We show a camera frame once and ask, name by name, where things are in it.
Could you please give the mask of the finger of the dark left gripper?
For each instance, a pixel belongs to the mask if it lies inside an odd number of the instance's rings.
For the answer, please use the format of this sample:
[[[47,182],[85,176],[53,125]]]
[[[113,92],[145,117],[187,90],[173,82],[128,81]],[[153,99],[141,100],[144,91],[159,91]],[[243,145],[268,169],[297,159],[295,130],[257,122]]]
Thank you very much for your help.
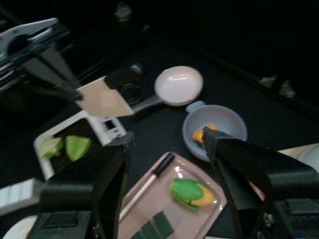
[[[81,83],[73,75],[65,59],[55,47],[48,47],[40,53],[40,59],[48,66],[48,68],[57,74],[57,76],[67,81],[72,87],[80,87]]]
[[[40,58],[32,58],[21,64],[23,69],[44,82],[49,88],[45,93],[53,94],[69,101],[83,99],[83,95],[77,91],[79,87],[72,87],[57,74],[48,68]]]

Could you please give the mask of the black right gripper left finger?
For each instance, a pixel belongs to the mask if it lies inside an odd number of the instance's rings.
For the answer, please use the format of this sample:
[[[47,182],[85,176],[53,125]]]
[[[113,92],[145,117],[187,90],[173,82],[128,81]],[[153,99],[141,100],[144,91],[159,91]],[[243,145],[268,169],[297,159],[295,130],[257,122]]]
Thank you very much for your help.
[[[127,133],[47,180],[28,239],[117,239],[133,144]]]

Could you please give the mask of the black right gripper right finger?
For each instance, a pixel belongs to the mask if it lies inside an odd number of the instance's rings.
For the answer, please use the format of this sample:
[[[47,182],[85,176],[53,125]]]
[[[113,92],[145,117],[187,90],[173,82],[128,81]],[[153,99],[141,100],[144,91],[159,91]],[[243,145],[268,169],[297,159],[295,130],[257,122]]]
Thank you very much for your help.
[[[203,130],[236,239],[319,239],[319,172],[292,157]]]

